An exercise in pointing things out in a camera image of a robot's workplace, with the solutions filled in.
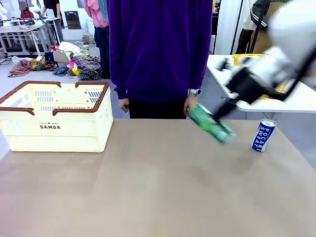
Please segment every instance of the person's right hand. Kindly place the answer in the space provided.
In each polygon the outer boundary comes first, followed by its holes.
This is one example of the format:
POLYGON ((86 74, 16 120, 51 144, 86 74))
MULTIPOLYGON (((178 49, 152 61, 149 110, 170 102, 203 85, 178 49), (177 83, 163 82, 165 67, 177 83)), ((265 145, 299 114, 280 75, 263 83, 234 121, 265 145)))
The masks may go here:
POLYGON ((129 100, 126 99, 122 99, 122 100, 118 100, 118 106, 125 112, 127 113, 128 109, 129 109, 129 100))

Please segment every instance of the gray pants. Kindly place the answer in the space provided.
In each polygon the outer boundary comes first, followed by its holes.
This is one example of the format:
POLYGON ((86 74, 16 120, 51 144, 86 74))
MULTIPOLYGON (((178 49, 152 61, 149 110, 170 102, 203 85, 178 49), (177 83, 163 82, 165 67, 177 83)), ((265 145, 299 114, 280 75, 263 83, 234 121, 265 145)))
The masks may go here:
POLYGON ((59 36, 59 40, 60 42, 64 41, 64 37, 63 37, 63 33, 61 31, 61 19, 57 19, 55 21, 55 24, 56 24, 56 29, 57 29, 57 34, 59 36))

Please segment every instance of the blue and white can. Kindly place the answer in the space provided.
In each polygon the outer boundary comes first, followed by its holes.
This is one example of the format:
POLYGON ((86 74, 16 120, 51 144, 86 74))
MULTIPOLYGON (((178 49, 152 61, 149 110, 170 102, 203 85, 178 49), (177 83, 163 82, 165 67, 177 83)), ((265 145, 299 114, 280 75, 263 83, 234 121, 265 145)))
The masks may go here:
POLYGON ((261 120, 257 134, 252 143, 252 148, 258 152, 264 152, 269 143, 271 135, 276 127, 276 122, 270 119, 261 120))

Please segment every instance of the person in pink top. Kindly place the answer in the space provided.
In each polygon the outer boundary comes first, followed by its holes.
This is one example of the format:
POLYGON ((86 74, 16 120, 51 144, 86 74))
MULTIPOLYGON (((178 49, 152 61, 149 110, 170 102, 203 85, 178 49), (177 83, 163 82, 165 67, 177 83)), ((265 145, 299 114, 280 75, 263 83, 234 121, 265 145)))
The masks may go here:
POLYGON ((84 9, 92 18, 94 24, 94 40, 100 49, 101 68, 103 78, 109 79, 110 57, 109 57, 109 20, 106 0, 84 0, 84 9))

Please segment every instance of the green soda can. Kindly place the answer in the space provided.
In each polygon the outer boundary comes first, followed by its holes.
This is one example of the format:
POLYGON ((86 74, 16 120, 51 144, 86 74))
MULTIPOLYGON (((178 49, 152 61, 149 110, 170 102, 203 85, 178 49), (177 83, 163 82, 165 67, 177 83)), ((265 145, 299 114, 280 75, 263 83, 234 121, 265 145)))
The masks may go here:
POLYGON ((215 122, 211 112, 200 104, 197 104, 194 109, 190 111, 190 118, 222 144, 231 141, 236 135, 234 131, 225 124, 215 122))

